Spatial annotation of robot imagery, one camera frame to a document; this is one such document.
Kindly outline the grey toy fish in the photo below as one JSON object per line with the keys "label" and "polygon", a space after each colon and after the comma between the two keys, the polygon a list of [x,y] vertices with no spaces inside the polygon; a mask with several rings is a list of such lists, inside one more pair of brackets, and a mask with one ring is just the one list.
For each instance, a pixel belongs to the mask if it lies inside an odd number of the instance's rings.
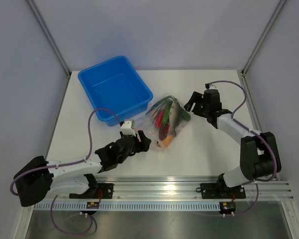
{"label": "grey toy fish", "polygon": [[174,98],[169,111],[169,135],[176,136],[176,128],[182,121],[182,111],[183,108],[180,103],[176,98]]}

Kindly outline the red toy chili pepper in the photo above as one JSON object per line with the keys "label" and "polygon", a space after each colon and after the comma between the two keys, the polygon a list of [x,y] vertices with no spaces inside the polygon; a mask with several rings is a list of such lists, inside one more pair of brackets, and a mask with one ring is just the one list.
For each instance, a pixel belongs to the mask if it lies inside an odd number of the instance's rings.
{"label": "red toy chili pepper", "polygon": [[155,119],[155,127],[156,127],[156,128],[160,128],[160,126],[161,126],[161,121],[162,121],[162,118],[163,118],[163,114],[164,114],[164,110],[161,110],[161,111],[158,113],[158,115],[157,115],[157,117],[156,117],[156,119]]}

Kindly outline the clear zip top bag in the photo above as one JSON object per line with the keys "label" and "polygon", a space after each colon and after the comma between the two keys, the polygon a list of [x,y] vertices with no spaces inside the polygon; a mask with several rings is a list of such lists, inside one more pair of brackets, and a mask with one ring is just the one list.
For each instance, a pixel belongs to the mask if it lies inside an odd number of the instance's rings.
{"label": "clear zip top bag", "polygon": [[155,102],[135,120],[136,129],[151,140],[150,149],[164,150],[190,122],[191,115],[173,95],[166,95]]}

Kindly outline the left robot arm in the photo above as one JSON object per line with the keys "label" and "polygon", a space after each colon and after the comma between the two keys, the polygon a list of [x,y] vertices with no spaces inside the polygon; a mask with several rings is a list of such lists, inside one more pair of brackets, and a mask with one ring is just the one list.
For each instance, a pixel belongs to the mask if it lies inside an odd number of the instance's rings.
{"label": "left robot arm", "polygon": [[37,156],[15,174],[10,191],[19,197],[23,207],[56,195],[93,198],[99,189],[96,174],[113,170],[128,157],[147,152],[150,144],[151,140],[139,130],[135,135],[122,133],[118,140],[85,158],[62,162],[47,161],[43,156]]}

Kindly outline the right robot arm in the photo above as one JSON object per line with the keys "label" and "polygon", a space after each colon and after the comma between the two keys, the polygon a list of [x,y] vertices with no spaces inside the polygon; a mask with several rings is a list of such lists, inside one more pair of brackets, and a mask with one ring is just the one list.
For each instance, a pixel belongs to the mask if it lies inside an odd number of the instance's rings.
{"label": "right robot arm", "polygon": [[203,117],[240,146],[239,166],[218,176],[215,183],[202,183],[196,189],[203,199],[244,199],[244,186],[255,180],[269,181],[281,171],[276,138],[271,132],[253,130],[222,107],[217,89],[203,94],[193,92],[184,106],[187,112]]}

